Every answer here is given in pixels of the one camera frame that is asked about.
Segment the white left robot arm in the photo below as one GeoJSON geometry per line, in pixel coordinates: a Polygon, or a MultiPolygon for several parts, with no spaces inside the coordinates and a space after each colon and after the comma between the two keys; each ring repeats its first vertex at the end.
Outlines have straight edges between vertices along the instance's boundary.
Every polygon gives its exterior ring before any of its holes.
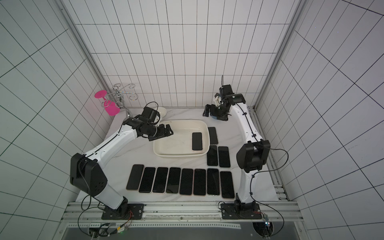
{"type": "Polygon", "coordinates": [[[145,106],[143,112],[128,117],[118,130],[94,149],[71,157],[70,183],[112,210],[126,207],[127,198],[109,184],[104,173],[107,163],[128,143],[139,137],[155,141],[174,134],[169,124],[159,124],[161,115],[145,106]]]}

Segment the phone with pink case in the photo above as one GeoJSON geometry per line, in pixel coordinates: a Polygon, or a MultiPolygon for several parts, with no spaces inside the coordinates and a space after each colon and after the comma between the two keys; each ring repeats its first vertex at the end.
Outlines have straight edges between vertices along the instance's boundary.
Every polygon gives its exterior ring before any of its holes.
{"type": "Polygon", "coordinates": [[[190,196],[193,191],[193,169],[182,169],[180,194],[190,196]]]}

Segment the black phone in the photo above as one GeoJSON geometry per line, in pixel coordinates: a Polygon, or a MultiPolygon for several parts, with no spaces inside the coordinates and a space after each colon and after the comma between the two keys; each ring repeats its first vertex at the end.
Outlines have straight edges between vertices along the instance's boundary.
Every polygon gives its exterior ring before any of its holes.
{"type": "Polygon", "coordinates": [[[205,169],[195,169],[194,172],[194,195],[205,196],[207,188],[207,172],[205,169]]]}
{"type": "Polygon", "coordinates": [[[207,194],[220,195],[220,177],[218,169],[207,169],[207,194]]]}
{"type": "Polygon", "coordinates": [[[142,176],[141,184],[139,187],[140,193],[150,193],[152,190],[156,168],[146,167],[142,176]]]}
{"type": "Polygon", "coordinates": [[[232,173],[227,171],[220,172],[220,180],[221,180],[222,198],[234,199],[235,192],[234,192],[232,173]]]}
{"type": "Polygon", "coordinates": [[[167,184],[169,168],[159,167],[157,168],[154,184],[153,184],[153,193],[164,193],[167,184]]]}
{"type": "Polygon", "coordinates": [[[166,193],[178,194],[180,187],[181,168],[170,168],[166,193]]]}

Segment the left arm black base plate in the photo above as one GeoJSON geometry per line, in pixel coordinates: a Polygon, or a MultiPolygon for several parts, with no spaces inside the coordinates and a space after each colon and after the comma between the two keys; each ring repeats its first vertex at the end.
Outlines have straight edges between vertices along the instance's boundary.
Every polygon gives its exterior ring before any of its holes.
{"type": "Polygon", "coordinates": [[[102,214],[102,220],[122,221],[128,220],[141,220],[144,211],[144,204],[127,204],[123,207],[119,207],[116,210],[110,207],[105,207],[102,214]]]}

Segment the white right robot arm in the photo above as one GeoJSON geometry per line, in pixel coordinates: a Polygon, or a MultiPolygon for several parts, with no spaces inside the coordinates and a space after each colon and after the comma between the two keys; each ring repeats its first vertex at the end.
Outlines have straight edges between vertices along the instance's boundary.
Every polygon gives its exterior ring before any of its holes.
{"type": "Polygon", "coordinates": [[[237,192],[241,203],[254,201],[257,173],[266,164],[271,144],[263,140],[251,120],[245,97],[233,92],[231,85],[223,85],[215,95],[214,104],[205,106],[203,116],[219,121],[236,120],[244,143],[237,152],[236,160],[241,172],[240,188],[237,192]]]}

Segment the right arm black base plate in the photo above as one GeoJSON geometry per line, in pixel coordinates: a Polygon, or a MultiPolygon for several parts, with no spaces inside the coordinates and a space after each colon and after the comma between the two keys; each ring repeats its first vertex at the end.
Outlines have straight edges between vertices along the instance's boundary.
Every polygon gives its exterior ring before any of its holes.
{"type": "Polygon", "coordinates": [[[252,203],[221,203],[219,204],[223,220],[261,220],[263,214],[258,204],[252,203]]]}

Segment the eleventh phone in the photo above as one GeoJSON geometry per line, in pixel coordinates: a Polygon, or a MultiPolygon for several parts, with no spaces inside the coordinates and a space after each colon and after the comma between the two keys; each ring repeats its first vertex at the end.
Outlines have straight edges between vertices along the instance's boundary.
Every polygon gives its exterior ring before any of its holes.
{"type": "Polygon", "coordinates": [[[211,145],[217,145],[219,143],[217,131],[215,127],[208,127],[209,131],[209,137],[210,137],[210,144],[211,145]]]}

